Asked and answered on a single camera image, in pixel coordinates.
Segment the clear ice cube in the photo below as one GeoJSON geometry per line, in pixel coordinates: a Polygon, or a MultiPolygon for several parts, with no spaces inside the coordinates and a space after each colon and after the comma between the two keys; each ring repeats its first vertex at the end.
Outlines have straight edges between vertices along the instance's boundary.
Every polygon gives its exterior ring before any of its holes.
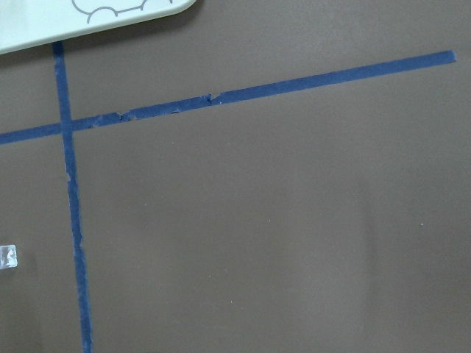
{"type": "Polygon", "coordinates": [[[18,266],[16,246],[14,244],[0,246],[0,269],[18,266]]]}

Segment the cream bear tray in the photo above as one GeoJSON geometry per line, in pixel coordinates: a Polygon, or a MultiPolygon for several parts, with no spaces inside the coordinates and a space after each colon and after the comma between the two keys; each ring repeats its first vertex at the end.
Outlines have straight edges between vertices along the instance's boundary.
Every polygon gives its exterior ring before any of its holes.
{"type": "Polygon", "coordinates": [[[194,1],[2,1],[1,53],[181,13],[194,1]]]}

